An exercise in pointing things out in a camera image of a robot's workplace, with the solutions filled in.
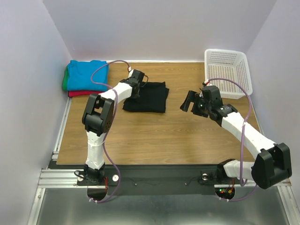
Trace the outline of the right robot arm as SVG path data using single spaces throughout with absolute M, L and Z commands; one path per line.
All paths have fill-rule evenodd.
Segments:
M 219 182 L 226 183 L 231 178 L 252 180 L 267 189 L 292 176 L 289 147 L 268 139 L 246 122 L 234 106 L 224 104 L 217 86 L 204 86 L 200 93 L 190 90 L 180 109 L 186 112 L 190 104 L 194 115 L 210 118 L 230 132 L 254 158 L 254 162 L 229 159 L 220 163 L 216 170 Z

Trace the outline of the black t shirt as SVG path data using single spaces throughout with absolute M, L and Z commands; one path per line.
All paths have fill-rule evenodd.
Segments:
M 132 113 L 165 113 L 169 89 L 165 82 L 148 82 L 138 98 L 127 98 L 123 110 Z

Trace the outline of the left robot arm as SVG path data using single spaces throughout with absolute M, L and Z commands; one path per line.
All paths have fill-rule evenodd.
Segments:
M 83 171 L 75 172 L 77 185 L 97 186 L 105 182 L 104 145 L 118 103 L 127 98 L 139 97 L 144 77 L 145 73 L 133 69 L 129 72 L 128 78 L 121 80 L 115 87 L 110 87 L 100 94 L 90 94 L 82 116 L 88 138 L 88 152 Z

